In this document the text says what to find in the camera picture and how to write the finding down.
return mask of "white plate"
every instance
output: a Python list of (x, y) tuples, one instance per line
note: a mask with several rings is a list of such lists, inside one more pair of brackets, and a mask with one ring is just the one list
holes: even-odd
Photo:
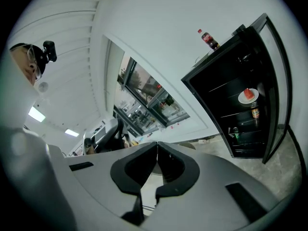
[(243, 104), (249, 104), (249, 103), (252, 103), (254, 101), (256, 101), (259, 97), (259, 92), (256, 90), (256, 89), (253, 89), (253, 88), (249, 88), (252, 93), (255, 95), (255, 97), (252, 99), (252, 100), (248, 100), (246, 99), (245, 97), (245, 94), (244, 94), (244, 91), (242, 91), (238, 97), (238, 100), (240, 103), (243, 103)]

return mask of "window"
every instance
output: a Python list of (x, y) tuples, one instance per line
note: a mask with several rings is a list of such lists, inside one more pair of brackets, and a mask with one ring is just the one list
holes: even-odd
[[(113, 113), (113, 117), (114, 118), (118, 118), (118, 113), (116, 113), (114, 111)], [(126, 121), (124, 121), (124, 125), (127, 128), (127, 131), (130, 132), (133, 136), (138, 137), (138, 133), (130, 126), (130, 124), (128, 124)]]
[(189, 118), (172, 96), (127, 54), (119, 71), (114, 109), (140, 135)]
[(159, 127), (157, 120), (124, 89), (123, 85), (116, 84), (115, 95), (115, 106), (120, 111), (119, 115), (125, 115), (130, 124), (141, 129), (143, 133)]

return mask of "black cap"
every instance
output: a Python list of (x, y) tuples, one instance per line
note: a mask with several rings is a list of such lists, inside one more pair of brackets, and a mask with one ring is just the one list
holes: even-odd
[[(25, 43), (19, 43), (19, 44), (15, 44), (14, 46), (12, 46), (10, 48), (10, 50), (14, 50), (17, 47), (23, 46), (26, 49), (30, 49), (30, 44), (25, 44)], [(46, 63), (48, 63), (48, 59), (46, 57), (46, 54), (44, 54), (44, 52), (37, 46), (32, 45), (33, 50), (34, 50), (34, 54), (35, 54), (35, 58), (37, 60), (38, 63), (38, 67), (40, 72), (43, 74), (45, 71), (45, 67), (46, 67)]]

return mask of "ceiling light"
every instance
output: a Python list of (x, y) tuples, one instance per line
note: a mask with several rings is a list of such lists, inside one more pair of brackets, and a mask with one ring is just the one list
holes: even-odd
[(68, 134), (68, 135), (72, 135), (72, 136), (74, 136), (74, 137), (78, 137), (78, 135), (79, 135), (79, 133), (76, 133), (76, 132), (74, 132), (74, 131), (72, 131), (72, 130), (70, 130), (70, 129), (67, 129), (67, 130), (65, 131), (65, 133)]
[(36, 119), (39, 122), (42, 122), (46, 117), (38, 111), (36, 108), (32, 107), (28, 113), (29, 116)]

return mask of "cola bottle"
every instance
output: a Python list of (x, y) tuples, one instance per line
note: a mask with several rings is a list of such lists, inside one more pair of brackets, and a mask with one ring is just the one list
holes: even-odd
[(209, 45), (209, 47), (211, 47), (213, 50), (217, 50), (219, 48), (219, 44), (217, 43), (217, 41), (208, 33), (205, 32), (204, 34), (202, 34), (201, 38), (203, 39), (203, 41), (205, 43), (207, 43)]

